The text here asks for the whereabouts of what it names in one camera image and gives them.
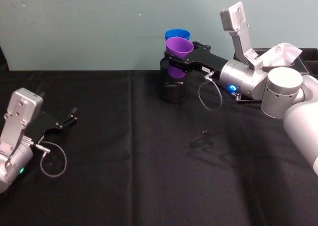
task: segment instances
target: table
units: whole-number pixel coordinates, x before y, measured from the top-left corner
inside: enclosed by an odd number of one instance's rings
[[[46,177],[35,153],[0,195],[1,226],[318,223],[318,177],[281,120],[224,92],[221,110],[205,110],[196,73],[189,76],[189,98],[166,103],[156,93],[158,74],[1,73],[0,113],[12,92],[25,87],[46,92],[43,109],[56,116],[74,106],[79,116],[68,131],[49,137],[67,154],[66,173]],[[212,86],[202,95],[217,106]]]

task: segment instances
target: light blue wall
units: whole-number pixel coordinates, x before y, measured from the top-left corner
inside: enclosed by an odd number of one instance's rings
[[[165,31],[185,28],[228,59],[219,11],[237,1],[253,47],[318,47],[317,0],[0,0],[0,46],[11,70],[149,70]]]

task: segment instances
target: purple cup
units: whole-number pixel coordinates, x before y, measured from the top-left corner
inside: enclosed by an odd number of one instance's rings
[[[183,59],[194,49],[192,42],[182,37],[167,39],[165,48],[173,55]],[[168,74],[173,78],[182,78],[185,76],[185,72],[173,66],[168,66]]]

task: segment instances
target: blue cup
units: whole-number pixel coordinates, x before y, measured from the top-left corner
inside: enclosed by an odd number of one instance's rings
[[[168,30],[165,33],[165,40],[171,38],[171,37],[182,37],[184,39],[190,40],[190,32],[187,30],[183,30],[183,29],[172,29],[172,30]]]

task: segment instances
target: stacked cups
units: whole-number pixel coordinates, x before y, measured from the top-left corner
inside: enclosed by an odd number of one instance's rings
[[[194,48],[189,39],[190,32],[187,30],[169,30],[165,33],[165,48],[173,55],[184,59]],[[159,97],[168,102],[184,101],[188,97],[187,78],[185,72],[170,66],[169,61],[163,58],[160,62]]]

